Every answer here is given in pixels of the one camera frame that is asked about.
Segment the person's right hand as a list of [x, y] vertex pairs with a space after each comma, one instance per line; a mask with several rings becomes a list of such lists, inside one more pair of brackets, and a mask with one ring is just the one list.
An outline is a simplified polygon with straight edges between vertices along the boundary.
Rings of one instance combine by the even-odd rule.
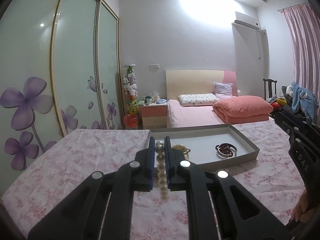
[[308, 204], [309, 196], [307, 190], [305, 189], [301, 194], [298, 203], [293, 208], [290, 220], [295, 220], [296, 222], [302, 221], [301, 218], [304, 215], [304, 213], [306, 213]]

